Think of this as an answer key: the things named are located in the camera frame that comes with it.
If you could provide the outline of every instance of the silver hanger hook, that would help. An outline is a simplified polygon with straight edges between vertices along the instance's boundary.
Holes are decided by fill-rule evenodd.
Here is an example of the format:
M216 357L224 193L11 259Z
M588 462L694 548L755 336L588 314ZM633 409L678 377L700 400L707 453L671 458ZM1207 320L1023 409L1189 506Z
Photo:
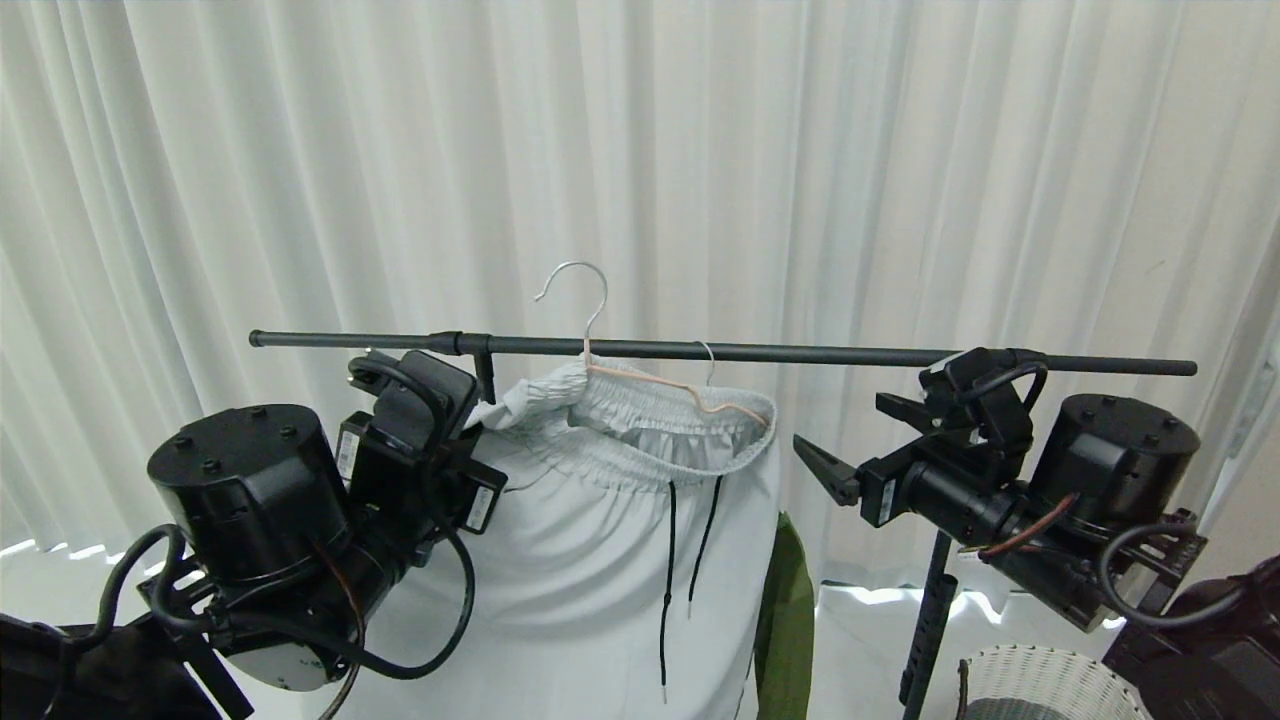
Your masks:
M703 342L700 340L695 340L694 342L696 342L698 345L705 347L707 348L707 356L712 359L712 368L709 370L707 370L707 382L703 383L703 384L708 384L709 386L709 384L712 384L712 377L716 375L716 354L712 352L712 346L707 345L705 342Z
M595 324L595 319L600 316L600 313L604 311L604 305L609 301L609 279L604 277L604 270L596 268L595 265L588 263L586 260L570 260L567 263L561 263L559 265L556 266L554 270L552 270L552 274L547 275L547 282L543 283L543 291L534 296L534 302L538 302L539 300L547 296L547 291L550 290L552 287L552 281L556 279L556 275L558 275L561 270L563 270L564 268L571 268L573 265L582 265L584 268L590 268L591 272L595 273L595 277L600 278L600 305L595 309L595 313L591 313L591 316L588 318L586 329L582 331L584 350L586 352L590 352L589 343L591 342L591 325Z

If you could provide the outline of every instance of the curtain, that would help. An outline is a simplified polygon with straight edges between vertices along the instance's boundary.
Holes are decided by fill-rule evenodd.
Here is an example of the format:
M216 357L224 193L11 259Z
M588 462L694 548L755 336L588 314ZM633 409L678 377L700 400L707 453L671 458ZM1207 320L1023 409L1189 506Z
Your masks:
M146 459L204 414L367 407L351 352L250 329L576 336L589 273L530 302L567 259L599 337L1189 357L1036 421L1197 423L1280 215L1272 5L4 3L5 543L164 521ZM714 382L854 464L911 437L872 400L914 370ZM820 578L919 582L925 524L785 488Z

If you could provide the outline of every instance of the elastic waistband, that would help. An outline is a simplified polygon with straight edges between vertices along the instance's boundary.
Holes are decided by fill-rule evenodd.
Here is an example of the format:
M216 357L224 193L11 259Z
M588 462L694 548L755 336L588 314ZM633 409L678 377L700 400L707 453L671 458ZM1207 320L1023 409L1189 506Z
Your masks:
M611 357L593 356L594 365L640 373ZM666 492L668 483L698 484L750 465L773 441L777 406L769 397L733 388L695 388L703 405L741 405L768 421L735 409L703 413L684 389L605 373L589 373L580 361L536 380L522 380L486 410L481 420L520 442L557 470L603 487ZM689 468L655 457L620 439L635 430L653 430L671 442L701 443L718 456L732 451L719 466ZM750 437L744 445L744 436Z

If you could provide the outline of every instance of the pink hanger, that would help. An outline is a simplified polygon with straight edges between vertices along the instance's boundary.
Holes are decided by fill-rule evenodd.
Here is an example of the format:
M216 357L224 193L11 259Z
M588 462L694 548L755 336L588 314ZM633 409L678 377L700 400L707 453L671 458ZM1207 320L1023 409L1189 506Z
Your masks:
M630 373L627 370L614 370L613 368L602 368L599 365L594 365L591 363L591 325L595 323L595 319L600 316L600 313L604 311L604 304L609 301L609 281L608 278L604 277L604 272L602 272L599 268L585 260L570 260L567 263L561 263L554 270L552 270L552 274L547 275L547 282L543 283L543 291L539 292L536 296L534 296L534 302L538 302L539 300L547 296L547 291L552 287L552 281L556 279L556 275L558 275L561 270L573 265L582 265L585 268L590 268L591 272L595 273L595 277L600 279L600 290L602 290L600 305L595 309L595 313L591 313L591 316L586 320L586 329L582 332L582 364L586 366L588 373L603 373L605 375L614 375L618 378L630 378L634 380L641 380L646 383L658 383L667 387L676 387L694 396L694 405L703 413L722 413L724 410L737 410L740 413L745 413L751 419L760 423L760 425L765 428L769 427L769 421L765 420L763 416L760 416L760 414L749 410L746 407L742 407L736 402L726 402L723 405L708 407L707 405L703 404L703 398L699 397L698 391L694 389L692 386L672 382L654 375ZM712 356L712 363L713 363L712 368L714 369L714 363L716 363L714 355Z

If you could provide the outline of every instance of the white basket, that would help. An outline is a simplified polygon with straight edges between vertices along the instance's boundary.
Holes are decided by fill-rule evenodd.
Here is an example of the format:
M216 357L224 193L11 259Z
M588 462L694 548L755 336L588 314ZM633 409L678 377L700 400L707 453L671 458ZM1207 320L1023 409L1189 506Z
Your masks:
M1100 662L1036 646L969 659L965 720L1149 720L1137 694Z

